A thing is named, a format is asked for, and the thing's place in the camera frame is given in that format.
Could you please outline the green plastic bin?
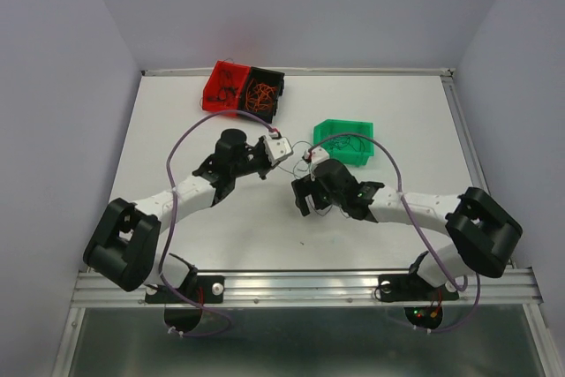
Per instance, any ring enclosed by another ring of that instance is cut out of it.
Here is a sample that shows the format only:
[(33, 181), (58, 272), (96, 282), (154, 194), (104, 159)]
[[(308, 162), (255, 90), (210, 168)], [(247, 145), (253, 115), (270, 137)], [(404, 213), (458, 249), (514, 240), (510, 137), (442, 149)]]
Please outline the green plastic bin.
[(313, 127), (313, 144), (317, 144), (332, 135), (340, 137), (331, 139), (321, 146), (334, 158), (346, 165), (361, 167), (367, 165), (374, 156), (374, 145), (359, 134), (373, 137), (373, 123), (327, 119)]

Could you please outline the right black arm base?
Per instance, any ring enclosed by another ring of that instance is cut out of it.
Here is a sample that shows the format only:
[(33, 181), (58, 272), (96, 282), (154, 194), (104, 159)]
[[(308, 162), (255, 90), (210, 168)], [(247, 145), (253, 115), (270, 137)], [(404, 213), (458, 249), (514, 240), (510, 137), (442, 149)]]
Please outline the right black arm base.
[(408, 274), (380, 275), (373, 296), (385, 303), (455, 301), (460, 298), (456, 292), (448, 291), (445, 286), (434, 288), (419, 276)]

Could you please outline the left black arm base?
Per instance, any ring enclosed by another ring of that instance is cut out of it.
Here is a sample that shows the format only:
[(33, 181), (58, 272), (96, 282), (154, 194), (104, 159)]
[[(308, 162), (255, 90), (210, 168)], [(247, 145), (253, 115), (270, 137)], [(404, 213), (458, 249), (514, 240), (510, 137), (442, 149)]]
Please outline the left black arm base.
[[(201, 273), (193, 264), (170, 253), (164, 262), (164, 273), (169, 283), (193, 302), (219, 305), (223, 302), (225, 277)], [(155, 268), (145, 283), (145, 302), (150, 305), (181, 304), (183, 300), (162, 282)]]

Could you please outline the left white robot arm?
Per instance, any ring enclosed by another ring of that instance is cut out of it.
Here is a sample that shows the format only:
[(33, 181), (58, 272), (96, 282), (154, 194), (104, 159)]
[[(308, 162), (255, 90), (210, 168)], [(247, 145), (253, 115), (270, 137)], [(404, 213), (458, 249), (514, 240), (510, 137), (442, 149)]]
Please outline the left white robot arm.
[(145, 284), (166, 283), (178, 301), (196, 292), (196, 279), (182, 258), (170, 253), (176, 225), (189, 215), (216, 206), (235, 189), (236, 180), (267, 174), (292, 155), (287, 138), (279, 132), (247, 143), (238, 129), (221, 133), (215, 151), (185, 180), (142, 200), (112, 200), (102, 213), (83, 253), (90, 268), (125, 291)]

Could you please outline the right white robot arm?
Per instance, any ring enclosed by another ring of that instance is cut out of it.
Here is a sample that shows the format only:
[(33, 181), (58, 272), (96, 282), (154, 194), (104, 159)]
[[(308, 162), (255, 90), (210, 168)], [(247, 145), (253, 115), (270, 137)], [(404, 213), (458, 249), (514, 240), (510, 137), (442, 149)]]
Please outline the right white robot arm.
[(402, 192), (383, 183), (359, 182), (334, 159), (320, 162), (291, 186), (303, 216), (336, 206), (357, 221), (412, 226), (426, 250), (401, 286), (417, 298), (472, 273), (501, 277), (523, 235), (517, 220), (477, 187), (460, 195)]

